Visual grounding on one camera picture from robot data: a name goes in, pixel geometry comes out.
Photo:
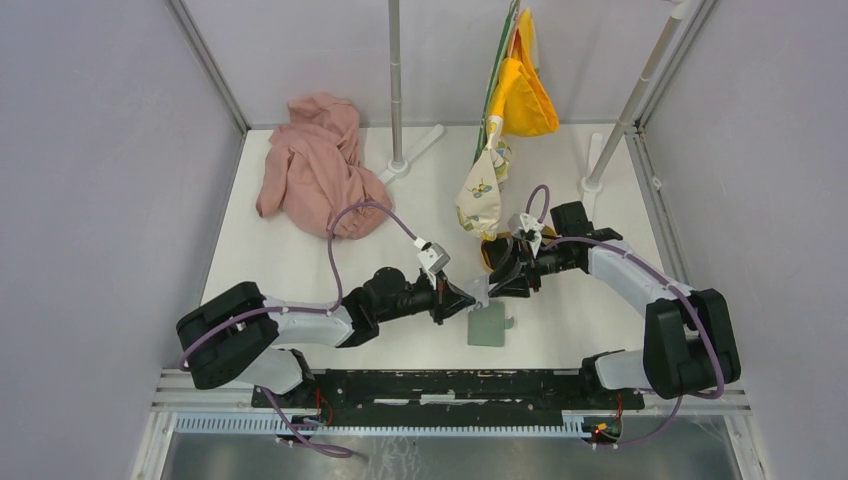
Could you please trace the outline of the yellow oval tray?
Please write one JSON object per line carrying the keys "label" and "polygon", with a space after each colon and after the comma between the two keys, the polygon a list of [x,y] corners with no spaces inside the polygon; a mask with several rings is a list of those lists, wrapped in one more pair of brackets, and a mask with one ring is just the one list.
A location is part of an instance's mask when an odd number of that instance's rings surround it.
{"label": "yellow oval tray", "polygon": [[541,228],[517,226],[496,235],[494,240],[481,243],[485,268],[491,277],[505,277],[518,270],[529,275],[542,269],[542,248],[556,239],[556,231],[543,225]]}

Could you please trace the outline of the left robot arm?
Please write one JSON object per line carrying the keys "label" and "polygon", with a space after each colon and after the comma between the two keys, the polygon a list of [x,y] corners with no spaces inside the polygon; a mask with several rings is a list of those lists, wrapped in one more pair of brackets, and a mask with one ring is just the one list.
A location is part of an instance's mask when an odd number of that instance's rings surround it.
{"label": "left robot arm", "polygon": [[422,271],[410,282],[392,267],[379,269],[338,307],[282,301],[244,281],[177,322],[179,368],[199,390],[240,381],[302,407],[313,397],[314,381],[299,346],[353,348],[376,338],[385,322],[427,313],[442,324],[475,302],[442,272]]}

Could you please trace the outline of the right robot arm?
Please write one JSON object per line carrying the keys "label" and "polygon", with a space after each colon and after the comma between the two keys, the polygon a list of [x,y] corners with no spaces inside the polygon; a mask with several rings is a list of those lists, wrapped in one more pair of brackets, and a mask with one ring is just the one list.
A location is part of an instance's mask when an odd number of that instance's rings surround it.
{"label": "right robot arm", "polygon": [[652,391],[663,399],[716,398],[742,368],[725,297],[696,290],[637,255],[612,228],[597,228],[580,201],[551,212],[552,226],[529,214],[481,245],[489,297],[528,298],[548,275],[580,270],[603,282],[644,318],[638,351],[604,352],[583,360],[580,400],[602,408],[618,390]]}

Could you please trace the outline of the white credit card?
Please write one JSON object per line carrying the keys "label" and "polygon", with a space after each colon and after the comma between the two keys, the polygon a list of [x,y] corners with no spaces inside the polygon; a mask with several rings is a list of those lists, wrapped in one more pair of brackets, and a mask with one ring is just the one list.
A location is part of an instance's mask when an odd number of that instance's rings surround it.
{"label": "white credit card", "polygon": [[489,276],[482,275],[469,280],[465,291],[474,297],[474,303],[467,308],[469,312],[486,308],[489,305]]}

